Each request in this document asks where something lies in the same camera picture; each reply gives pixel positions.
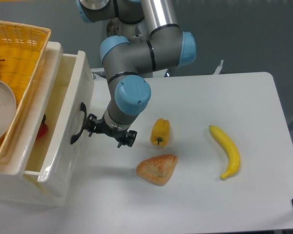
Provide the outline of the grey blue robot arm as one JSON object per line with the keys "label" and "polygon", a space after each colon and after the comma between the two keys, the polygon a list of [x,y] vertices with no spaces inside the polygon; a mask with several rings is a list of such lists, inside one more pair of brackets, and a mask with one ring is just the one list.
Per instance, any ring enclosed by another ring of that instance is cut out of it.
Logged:
{"label": "grey blue robot arm", "polygon": [[81,127],[82,131],[104,134],[119,146],[130,147],[137,135],[130,126],[151,97],[143,75],[193,63],[195,39],[180,29],[169,0],[79,0],[76,4],[86,22],[118,19],[125,25],[146,23],[142,37],[117,32],[101,43],[110,102],[101,119],[85,114]]}

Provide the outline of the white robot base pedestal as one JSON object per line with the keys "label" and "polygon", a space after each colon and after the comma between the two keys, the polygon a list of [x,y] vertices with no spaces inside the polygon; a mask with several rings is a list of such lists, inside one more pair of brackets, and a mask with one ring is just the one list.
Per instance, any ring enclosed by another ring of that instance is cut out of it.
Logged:
{"label": "white robot base pedestal", "polygon": [[126,24],[118,18],[111,19],[106,27],[106,34],[111,36],[124,36],[130,43],[139,43],[149,39],[149,30],[145,20],[137,24]]}

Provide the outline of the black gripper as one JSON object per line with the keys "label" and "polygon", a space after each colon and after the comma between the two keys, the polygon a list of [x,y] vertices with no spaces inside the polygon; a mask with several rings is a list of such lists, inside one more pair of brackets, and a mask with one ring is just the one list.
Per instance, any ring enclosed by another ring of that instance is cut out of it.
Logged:
{"label": "black gripper", "polygon": [[89,132],[88,136],[91,137],[93,133],[105,134],[108,137],[112,137],[118,141],[117,147],[128,146],[132,147],[137,132],[134,130],[122,130],[119,127],[110,127],[105,120],[105,117],[102,117],[100,120],[94,114],[89,114],[83,121],[83,130]]}

